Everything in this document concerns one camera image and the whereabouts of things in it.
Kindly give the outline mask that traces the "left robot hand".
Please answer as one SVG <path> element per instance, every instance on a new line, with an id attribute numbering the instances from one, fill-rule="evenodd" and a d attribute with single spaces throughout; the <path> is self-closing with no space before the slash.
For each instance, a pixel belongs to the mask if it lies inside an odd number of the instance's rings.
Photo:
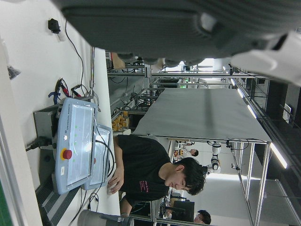
<path id="1" fill-rule="evenodd" d="M 301 83 L 298 0 L 55 0 L 92 46 L 127 60 L 196 65 L 229 57 L 232 66 Z"/>

